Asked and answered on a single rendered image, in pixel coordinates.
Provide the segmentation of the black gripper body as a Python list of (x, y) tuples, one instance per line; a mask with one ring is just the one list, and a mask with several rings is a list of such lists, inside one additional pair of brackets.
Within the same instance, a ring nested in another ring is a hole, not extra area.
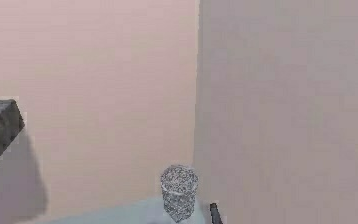
[(210, 204), (210, 216), (212, 224), (223, 224), (217, 204), (211, 203)]

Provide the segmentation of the dark grey cabinet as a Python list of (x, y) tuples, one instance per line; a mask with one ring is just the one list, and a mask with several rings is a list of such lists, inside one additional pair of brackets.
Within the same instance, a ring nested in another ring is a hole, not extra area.
[(0, 156), (24, 126), (17, 102), (14, 99), (0, 100)]

